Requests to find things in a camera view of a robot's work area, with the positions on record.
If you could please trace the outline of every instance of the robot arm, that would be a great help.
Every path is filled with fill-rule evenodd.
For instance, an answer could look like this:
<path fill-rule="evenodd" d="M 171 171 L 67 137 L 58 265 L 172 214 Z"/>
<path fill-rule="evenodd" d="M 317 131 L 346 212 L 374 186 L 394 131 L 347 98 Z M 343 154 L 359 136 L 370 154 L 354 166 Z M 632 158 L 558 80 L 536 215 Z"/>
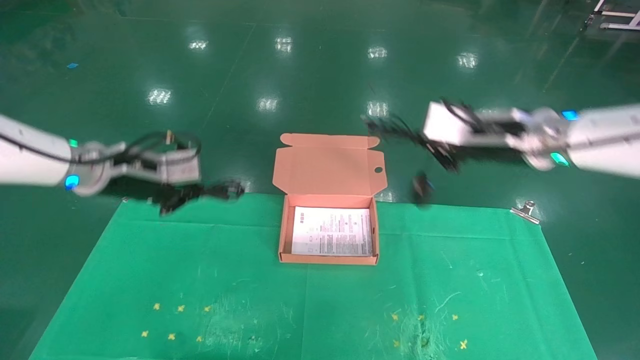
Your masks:
<path fill-rule="evenodd" d="M 98 193 L 149 199 L 166 215 L 203 195 L 239 197 L 235 181 L 200 184 L 200 148 L 168 133 L 151 133 L 127 145 L 78 145 L 0 115 L 0 185 L 64 186 L 80 196 Z M 176 149 L 155 152 L 172 143 Z"/>
<path fill-rule="evenodd" d="M 640 178 L 640 104 L 561 113 L 474 112 L 443 99 L 429 104 L 419 134 L 382 120 L 367 125 L 381 136 L 410 138 L 452 171 L 467 158 L 521 159 L 538 170 L 561 164 Z"/>

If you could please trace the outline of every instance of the box lid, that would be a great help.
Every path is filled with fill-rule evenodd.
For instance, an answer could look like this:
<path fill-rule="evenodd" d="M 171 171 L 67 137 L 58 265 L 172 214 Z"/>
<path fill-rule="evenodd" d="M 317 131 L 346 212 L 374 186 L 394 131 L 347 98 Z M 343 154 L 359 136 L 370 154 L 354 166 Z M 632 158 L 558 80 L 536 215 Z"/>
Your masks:
<path fill-rule="evenodd" d="M 292 195 L 373 196 L 387 187 L 385 158 L 373 136 L 283 134 L 273 184 Z"/>

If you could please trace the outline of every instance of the open cardboard box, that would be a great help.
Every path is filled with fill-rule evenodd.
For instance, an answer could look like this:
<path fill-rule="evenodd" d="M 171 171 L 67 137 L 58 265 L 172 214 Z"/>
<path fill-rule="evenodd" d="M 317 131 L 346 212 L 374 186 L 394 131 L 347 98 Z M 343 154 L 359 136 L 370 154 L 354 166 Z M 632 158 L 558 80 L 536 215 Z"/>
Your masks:
<path fill-rule="evenodd" d="M 380 139 L 373 136 L 283 134 L 289 145 L 276 151 L 273 184 L 284 197 L 280 246 L 283 263 L 378 263 L 378 212 L 373 196 L 387 187 L 385 158 L 369 150 Z M 369 208 L 372 256 L 318 256 L 291 254 L 296 206 L 310 208 Z"/>

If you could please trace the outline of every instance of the black wire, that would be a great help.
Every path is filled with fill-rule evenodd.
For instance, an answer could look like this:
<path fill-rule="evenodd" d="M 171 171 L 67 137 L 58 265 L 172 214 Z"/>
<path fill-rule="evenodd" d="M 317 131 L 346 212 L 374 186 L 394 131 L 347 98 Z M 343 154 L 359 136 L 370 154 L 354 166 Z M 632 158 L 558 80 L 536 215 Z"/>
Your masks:
<path fill-rule="evenodd" d="M 195 157 L 197 157 L 200 152 L 202 151 L 202 143 L 200 142 L 200 139 L 198 139 L 197 136 L 195 135 L 190 135 L 187 133 L 174 133 L 174 139 L 178 139 L 179 137 L 183 137 L 183 138 L 187 138 L 189 139 L 190 142 L 193 142 L 196 144 L 196 151 L 195 153 L 185 159 L 176 159 L 174 161 L 166 161 L 165 163 L 170 164 L 170 163 L 182 163 L 182 162 L 186 162 L 186 161 L 190 161 L 192 159 L 194 159 Z M 157 139 L 156 142 L 154 142 L 153 146 L 146 146 L 146 147 L 142 147 L 140 146 L 141 144 L 144 144 L 145 142 L 148 142 L 149 140 L 152 139 Z M 32 147 L 30 145 L 27 145 L 19 140 L 16 140 L 14 138 L 10 138 L 9 136 L 6 136 L 2 133 L 0 133 L 0 139 L 11 143 L 15 146 L 17 146 L 20 149 L 25 149 L 29 152 L 33 152 L 34 154 L 40 155 L 40 156 L 44 156 L 45 158 L 49 158 L 51 160 L 55 160 L 55 161 L 60 161 L 61 163 L 68 163 L 68 164 L 72 164 L 72 165 L 95 165 L 95 164 L 100 164 L 100 163 L 104 163 L 110 160 L 113 160 L 115 158 L 118 157 L 123 157 L 127 160 L 136 160 L 136 159 L 140 159 L 141 158 L 141 154 L 144 151 L 153 149 L 155 147 L 157 147 L 158 145 L 161 145 L 162 143 L 164 143 L 164 141 L 166 140 L 166 133 L 162 132 L 162 131 L 156 131 L 153 133 L 149 133 L 146 135 L 143 135 L 142 137 L 136 139 L 135 141 L 133 141 L 132 143 L 130 143 L 129 145 L 127 145 L 127 147 L 125 147 L 125 149 L 121 152 L 117 152 L 115 154 L 111 154 L 108 156 L 103 156 L 101 158 L 97 158 L 97 159 L 90 159 L 90 160 L 82 160 L 82 158 L 79 159 L 66 159 L 66 158 L 62 158 L 61 156 L 57 156 L 54 154 L 50 154 L 48 152 L 45 152 L 43 150 L 37 149 L 35 147 Z"/>
<path fill-rule="evenodd" d="M 466 104 L 455 105 L 451 101 L 448 101 L 447 99 L 445 99 L 444 97 L 441 97 L 440 100 L 442 101 L 442 104 L 447 109 L 447 111 L 449 111 L 451 115 L 458 118 L 458 120 L 470 126 L 474 131 L 483 130 L 482 120 L 480 120 L 480 118 L 476 115 L 476 113 L 473 111 L 473 109 L 469 105 L 466 105 Z M 466 115 L 468 119 L 465 119 L 463 116 L 461 116 L 456 110 L 454 110 L 454 108 L 462 111 L 462 113 Z"/>

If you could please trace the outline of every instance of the green mat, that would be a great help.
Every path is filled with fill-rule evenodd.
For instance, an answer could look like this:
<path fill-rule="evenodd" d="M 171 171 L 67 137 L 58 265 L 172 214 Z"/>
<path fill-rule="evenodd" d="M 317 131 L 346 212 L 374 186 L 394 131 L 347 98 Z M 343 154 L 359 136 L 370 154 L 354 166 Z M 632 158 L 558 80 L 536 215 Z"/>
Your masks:
<path fill-rule="evenodd" d="M 281 264 L 282 197 L 122 204 L 31 359 L 595 359 L 538 226 L 380 203 L 378 266 Z"/>

